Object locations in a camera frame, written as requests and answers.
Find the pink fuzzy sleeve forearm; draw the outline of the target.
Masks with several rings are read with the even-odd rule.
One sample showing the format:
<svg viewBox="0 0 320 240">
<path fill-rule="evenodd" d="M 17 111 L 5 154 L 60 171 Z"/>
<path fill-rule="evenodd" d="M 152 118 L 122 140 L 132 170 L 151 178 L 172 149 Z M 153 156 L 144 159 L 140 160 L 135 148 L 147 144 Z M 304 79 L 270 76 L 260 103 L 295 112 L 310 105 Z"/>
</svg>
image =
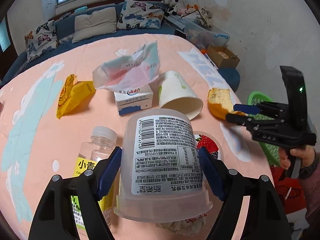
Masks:
<svg viewBox="0 0 320 240">
<path fill-rule="evenodd" d="M 299 172 L 299 182 L 306 200 L 306 220 L 310 227 L 319 226 L 319 155 L 315 153 L 314 156 L 312 164 Z"/>
</svg>

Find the person's right hand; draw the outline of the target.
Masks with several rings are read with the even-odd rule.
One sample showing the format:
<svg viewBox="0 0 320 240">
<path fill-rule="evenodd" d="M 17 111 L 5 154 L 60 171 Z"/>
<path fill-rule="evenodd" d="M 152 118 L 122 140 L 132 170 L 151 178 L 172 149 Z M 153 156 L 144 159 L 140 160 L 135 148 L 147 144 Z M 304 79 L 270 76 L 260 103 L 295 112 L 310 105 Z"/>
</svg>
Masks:
<svg viewBox="0 0 320 240">
<path fill-rule="evenodd" d="M 287 170 L 291 166 L 291 161 L 289 160 L 285 149 L 280 147 L 278 153 L 280 159 L 280 166 L 283 169 Z M 290 154 L 302 160 L 301 168 L 310 166 L 315 159 L 315 150 L 310 145 L 291 149 Z"/>
</svg>

